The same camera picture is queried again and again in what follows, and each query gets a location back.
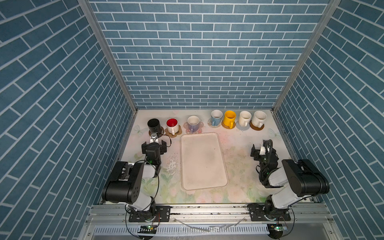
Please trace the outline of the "red mug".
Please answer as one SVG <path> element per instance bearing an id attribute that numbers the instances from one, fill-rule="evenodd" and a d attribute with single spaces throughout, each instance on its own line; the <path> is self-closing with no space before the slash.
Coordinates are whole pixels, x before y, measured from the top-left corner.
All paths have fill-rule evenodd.
<path id="1" fill-rule="evenodd" d="M 168 130 L 168 133 L 170 133 L 171 135 L 176 135 L 180 128 L 179 128 L 179 122 L 176 118 L 170 118 L 166 121 L 166 125 L 167 125 L 167 130 Z"/>

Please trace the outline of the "black mug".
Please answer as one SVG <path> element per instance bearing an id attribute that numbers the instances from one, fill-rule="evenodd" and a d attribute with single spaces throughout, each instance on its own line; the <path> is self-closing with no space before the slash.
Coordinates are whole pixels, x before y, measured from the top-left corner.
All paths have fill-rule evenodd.
<path id="1" fill-rule="evenodd" d="M 150 119 L 147 125 L 151 133 L 157 133 L 157 134 L 162 133 L 162 127 L 158 119 Z"/>

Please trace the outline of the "pink flower coaster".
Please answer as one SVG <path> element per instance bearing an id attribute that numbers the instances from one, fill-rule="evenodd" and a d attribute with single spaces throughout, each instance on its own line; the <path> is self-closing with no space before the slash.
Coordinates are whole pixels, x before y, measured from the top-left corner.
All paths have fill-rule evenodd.
<path id="1" fill-rule="evenodd" d="M 195 132 L 190 131 L 190 129 L 189 129 L 189 125 L 188 125 L 187 122 L 185 122 L 185 123 L 183 124 L 183 127 L 184 127 L 184 129 L 186 130 L 186 134 L 201 134 L 201 133 L 203 132 L 204 123 L 203 123 L 203 122 L 200 122 L 200 125 L 199 125 L 198 130 L 195 131 Z"/>

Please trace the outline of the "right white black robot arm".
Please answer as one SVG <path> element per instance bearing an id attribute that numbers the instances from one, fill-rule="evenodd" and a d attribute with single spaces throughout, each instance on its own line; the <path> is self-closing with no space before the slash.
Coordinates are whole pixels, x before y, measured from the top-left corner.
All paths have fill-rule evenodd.
<path id="1" fill-rule="evenodd" d="M 259 162 L 256 171 L 260 183 L 267 189 L 279 190 L 269 195 L 264 204 L 247 205 L 253 222 L 289 221 L 291 206 L 330 191 L 329 181 L 310 160 L 282 160 L 279 167 L 272 140 L 264 140 L 260 149 L 252 146 L 250 156 Z"/>

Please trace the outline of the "white speckled mug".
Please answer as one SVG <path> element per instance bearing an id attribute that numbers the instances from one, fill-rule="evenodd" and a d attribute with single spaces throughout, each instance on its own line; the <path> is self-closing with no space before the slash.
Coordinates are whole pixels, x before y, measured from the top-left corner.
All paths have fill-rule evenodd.
<path id="1" fill-rule="evenodd" d="M 263 111 L 256 111 L 254 113 L 254 116 L 253 116 L 252 121 L 251 121 L 252 125 L 254 127 L 256 127 L 256 128 L 261 128 L 264 125 L 267 117 L 268 116 L 267 116 L 267 114 L 265 112 L 263 112 Z"/>

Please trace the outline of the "woven rattan round coaster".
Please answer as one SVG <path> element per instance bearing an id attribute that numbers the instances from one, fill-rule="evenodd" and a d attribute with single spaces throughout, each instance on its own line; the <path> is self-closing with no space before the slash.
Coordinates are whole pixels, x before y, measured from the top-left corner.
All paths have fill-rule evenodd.
<path id="1" fill-rule="evenodd" d="M 236 122 L 229 122 L 229 125 L 227 126 L 223 121 L 221 122 L 221 125 L 223 128 L 231 130 L 236 127 Z"/>

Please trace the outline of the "light blue mug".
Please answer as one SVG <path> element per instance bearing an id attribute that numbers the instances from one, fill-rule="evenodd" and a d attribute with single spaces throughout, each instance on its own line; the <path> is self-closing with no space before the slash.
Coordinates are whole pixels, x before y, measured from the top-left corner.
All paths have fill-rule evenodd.
<path id="1" fill-rule="evenodd" d="M 220 110 L 213 110 L 211 112 L 211 125 L 217 127 L 221 124 L 223 112 Z"/>

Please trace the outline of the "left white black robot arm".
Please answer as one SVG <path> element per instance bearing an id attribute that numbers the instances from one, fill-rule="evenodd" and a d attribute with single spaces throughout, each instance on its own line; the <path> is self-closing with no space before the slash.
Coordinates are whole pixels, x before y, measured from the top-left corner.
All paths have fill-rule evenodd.
<path id="1" fill-rule="evenodd" d="M 141 192 L 143 178 L 159 178 L 161 155 L 167 152 L 167 143 L 143 143 L 143 160 L 135 163 L 116 162 L 102 190 L 102 200 L 125 204 L 129 222 L 168 222 L 171 207 L 156 206 L 155 198 Z"/>

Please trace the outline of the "light blue round coaster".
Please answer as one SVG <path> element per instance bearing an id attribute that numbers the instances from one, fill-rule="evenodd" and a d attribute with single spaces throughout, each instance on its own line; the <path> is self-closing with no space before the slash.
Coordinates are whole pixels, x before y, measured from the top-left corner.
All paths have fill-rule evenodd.
<path id="1" fill-rule="evenodd" d="M 239 122 L 236 122 L 236 128 L 240 131 L 246 131 L 250 128 L 250 125 L 246 124 L 245 126 L 241 126 Z"/>

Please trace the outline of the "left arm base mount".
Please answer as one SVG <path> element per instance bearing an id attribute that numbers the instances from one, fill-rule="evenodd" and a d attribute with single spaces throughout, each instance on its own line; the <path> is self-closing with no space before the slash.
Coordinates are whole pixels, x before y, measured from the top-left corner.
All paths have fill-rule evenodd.
<path id="1" fill-rule="evenodd" d="M 142 212 L 129 209 L 128 214 L 130 223 L 169 222 L 171 207 L 156 205 Z"/>

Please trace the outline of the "white mug purple handle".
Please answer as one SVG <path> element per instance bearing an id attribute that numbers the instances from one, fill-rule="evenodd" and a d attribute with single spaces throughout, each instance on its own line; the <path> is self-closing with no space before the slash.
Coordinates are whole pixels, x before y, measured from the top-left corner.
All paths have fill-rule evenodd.
<path id="1" fill-rule="evenodd" d="M 190 116 L 187 119 L 187 124 L 189 131 L 195 133 L 200 127 L 200 118 L 197 116 Z"/>

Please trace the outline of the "yellow mug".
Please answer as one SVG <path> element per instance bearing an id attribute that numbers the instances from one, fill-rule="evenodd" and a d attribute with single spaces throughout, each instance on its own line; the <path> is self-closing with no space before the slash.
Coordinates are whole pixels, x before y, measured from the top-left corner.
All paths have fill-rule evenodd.
<path id="1" fill-rule="evenodd" d="M 233 111 L 226 111 L 224 115 L 223 122 L 228 126 L 229 122 L 235 122 L 236 120 L 236 113 Z"/>

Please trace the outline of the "cork paw print coaster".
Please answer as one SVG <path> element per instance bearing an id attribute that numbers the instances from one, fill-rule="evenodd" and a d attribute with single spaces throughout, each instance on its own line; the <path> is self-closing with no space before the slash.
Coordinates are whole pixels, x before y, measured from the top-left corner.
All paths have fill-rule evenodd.
<path id="1" fill-rule="evenodd" d="M 182 128 L 180 125 L 174 126 L 174 127 L 166 127 L 165 134 L 169 136 L 170 138 L 176 138 L 177 136 L 181 135 Z"/>

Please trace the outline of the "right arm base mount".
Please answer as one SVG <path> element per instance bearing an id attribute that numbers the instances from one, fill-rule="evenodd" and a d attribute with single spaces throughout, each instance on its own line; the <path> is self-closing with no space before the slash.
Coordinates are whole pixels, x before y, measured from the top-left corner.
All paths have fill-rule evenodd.
<path id="1" fill-rule="evenodd" d="M 246 208 L 249 211 L 252 222 L 291 220 L 288 209 L 281 210 L 272 206 L 262 206 L 260 204 L 248 204 Z"/>

